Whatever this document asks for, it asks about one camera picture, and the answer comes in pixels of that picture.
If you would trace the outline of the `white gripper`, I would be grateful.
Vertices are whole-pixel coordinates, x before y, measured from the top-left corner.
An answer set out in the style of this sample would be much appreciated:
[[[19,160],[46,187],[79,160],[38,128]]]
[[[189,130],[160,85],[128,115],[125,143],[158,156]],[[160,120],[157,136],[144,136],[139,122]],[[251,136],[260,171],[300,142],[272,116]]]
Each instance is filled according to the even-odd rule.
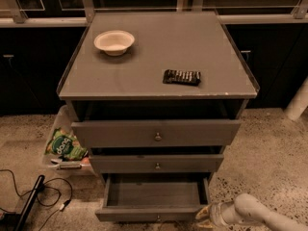
[[[198,211],[195,219],[201,220],[208,217],[210,217],[210,221],[205,220],[199,222],[197,226],[199,228],[213,229],[214,225],[217,227],[223,227],[233,224],[236,220],[234,203],[230,201],[214,203],[211,206],[207,205]]]

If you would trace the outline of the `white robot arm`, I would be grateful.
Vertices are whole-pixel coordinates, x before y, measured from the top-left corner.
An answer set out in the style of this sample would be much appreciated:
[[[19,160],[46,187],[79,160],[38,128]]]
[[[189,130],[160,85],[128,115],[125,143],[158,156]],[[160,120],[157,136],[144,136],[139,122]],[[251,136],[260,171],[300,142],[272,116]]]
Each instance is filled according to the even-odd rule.
[[[240,193],[229,202],[209,204],[196,214],[195,219],[201,228],[262,224],[271,231],[308,231],[306,225],[270,210],[248,193]]]

